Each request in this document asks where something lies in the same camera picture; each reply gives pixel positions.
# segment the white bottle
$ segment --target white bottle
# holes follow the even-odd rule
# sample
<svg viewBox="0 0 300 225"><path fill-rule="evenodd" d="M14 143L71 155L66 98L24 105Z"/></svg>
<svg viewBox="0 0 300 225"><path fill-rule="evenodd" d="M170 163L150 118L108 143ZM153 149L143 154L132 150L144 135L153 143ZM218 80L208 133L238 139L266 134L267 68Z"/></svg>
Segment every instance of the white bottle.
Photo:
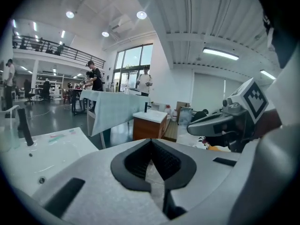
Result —
<svg viewBox="0 0 300 225"><path fill-rule="evenodd" d="M124 93L129 94L129 80L127 80L125 83Z"/></svg>
<svg viewBox="0 0 300 225"><path fill-rule="evenodd" d="M172 112L171 120L173 122L177 121L177 110L176 109L174 109L174 111Z"/></svg>

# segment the white sink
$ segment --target white sink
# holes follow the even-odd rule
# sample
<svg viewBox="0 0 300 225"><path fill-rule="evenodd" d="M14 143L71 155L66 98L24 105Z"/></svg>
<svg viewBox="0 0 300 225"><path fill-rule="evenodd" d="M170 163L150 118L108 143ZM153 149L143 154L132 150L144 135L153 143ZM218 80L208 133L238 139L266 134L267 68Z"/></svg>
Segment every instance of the white sink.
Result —
<svg viewBox="0 0 300 225"><path fill-rule="evenodd" d="M148 110L147 112L136 112L133 114L135 118L148 120L151 122L161 123L167 116L166 112L159 112L154 110Z"/></svg>

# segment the man in black shirt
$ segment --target man in black shirt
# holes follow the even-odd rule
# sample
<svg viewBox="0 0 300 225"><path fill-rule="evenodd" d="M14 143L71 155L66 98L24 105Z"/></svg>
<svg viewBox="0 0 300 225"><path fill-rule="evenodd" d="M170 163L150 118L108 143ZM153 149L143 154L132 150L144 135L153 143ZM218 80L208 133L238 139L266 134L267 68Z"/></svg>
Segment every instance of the man in black shirt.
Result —
<svg viewBox="0 0 300 225"><path fill-rule="evenodd" d="M89 67L90 69L92 69L92 71L90 73L90 78L91 79L89 80L90 83L93 82L92 90L94 90L94 91L103 91L102 81L101 81L101 73L100 73L99 68L97 68L95 66L95 64L92 60L89 61L86 66ZM94 101L94 106L90 110L91 112L95 111L95 106L96 106L96 102Z"/></svg>

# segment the cardboard box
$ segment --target cardboard box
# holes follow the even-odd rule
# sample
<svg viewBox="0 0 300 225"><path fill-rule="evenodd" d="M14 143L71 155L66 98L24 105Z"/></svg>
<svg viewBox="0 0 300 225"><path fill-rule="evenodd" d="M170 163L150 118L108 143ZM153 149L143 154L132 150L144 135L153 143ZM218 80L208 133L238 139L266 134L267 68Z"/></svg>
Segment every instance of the cardboard box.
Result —
<svg viewBox="0 0 300 225"><path fill-rule="evenodd" d="M189 103L185 103L185 102L177 102L176 105L176 111L177 111L177 122L179 120L179 115L180 115L180 109L181 107L190 107Z"/></svg>

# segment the pillar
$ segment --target pillar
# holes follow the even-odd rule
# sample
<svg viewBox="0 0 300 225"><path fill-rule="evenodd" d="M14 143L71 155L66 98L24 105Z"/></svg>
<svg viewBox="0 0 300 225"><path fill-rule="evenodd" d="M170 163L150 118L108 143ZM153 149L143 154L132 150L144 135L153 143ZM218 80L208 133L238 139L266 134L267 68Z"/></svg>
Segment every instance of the pillar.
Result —
<svg viewBox="0 0 300 225"><path fill-rule="evenodd" d="M38 60L34 61L32 77L31 77L31 88L34 88L33 93L36 94L36 84L37 84L37 76L38 76Z"/></svg>

